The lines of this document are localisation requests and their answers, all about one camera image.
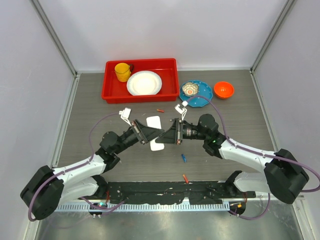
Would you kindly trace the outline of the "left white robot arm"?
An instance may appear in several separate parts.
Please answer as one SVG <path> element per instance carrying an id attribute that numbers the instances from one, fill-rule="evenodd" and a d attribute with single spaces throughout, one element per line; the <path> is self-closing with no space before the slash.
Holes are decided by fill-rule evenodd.
<path id="1" fill-rule="evenodd" d="M 90 157 L 61 168 L 40 167 L 20 193 L 28 207 L 29 221 L 47 218 L 72 186 L 113 169 L 120 161 L 121 152 L 136 143 L 146 144 L 163 133 L 163 129 L 144 125 L 136 119 L 122 135 L 106 132 L 99 149 L 93 150 Z"/>

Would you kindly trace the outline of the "white remote control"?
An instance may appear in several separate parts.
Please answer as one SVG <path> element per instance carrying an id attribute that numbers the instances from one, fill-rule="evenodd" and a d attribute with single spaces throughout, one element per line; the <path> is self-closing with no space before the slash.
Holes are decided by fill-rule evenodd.
<path id="1" fill-rule="evenodd" d="M 161 126 L 161 119 L 159 116 L 149 116 L 146 118 L 147 126 L 153 129 L 151 137 L 153 139 L 149 142 L 150 143 L 150 150 L 152 152 L 162 151 L 165 149 L 164 143 L 157 143 L 156 139 L 159 136 L 159 130 L 162 128 Z"/>

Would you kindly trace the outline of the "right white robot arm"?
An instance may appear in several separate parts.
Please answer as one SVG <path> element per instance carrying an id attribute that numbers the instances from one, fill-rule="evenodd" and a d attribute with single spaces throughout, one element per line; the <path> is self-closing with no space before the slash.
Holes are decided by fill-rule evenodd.
<path id="1" fill-rule="evenodd" d="M 228 139 L 219 132 L 219 125 L 211 114 L 201 115 L 196 125 L 175 118 L 172 126 L 155 141 L 180 145 L 184 139 L 202 140 L 202 147 L 210 156 L 256 170 L 255 173 L 238 170 L 227 179 L 225 190 L 233 198 L 243 192 L 265 192 L 292 204 L 310 179 L 289 151 L 264 151 Z"/>

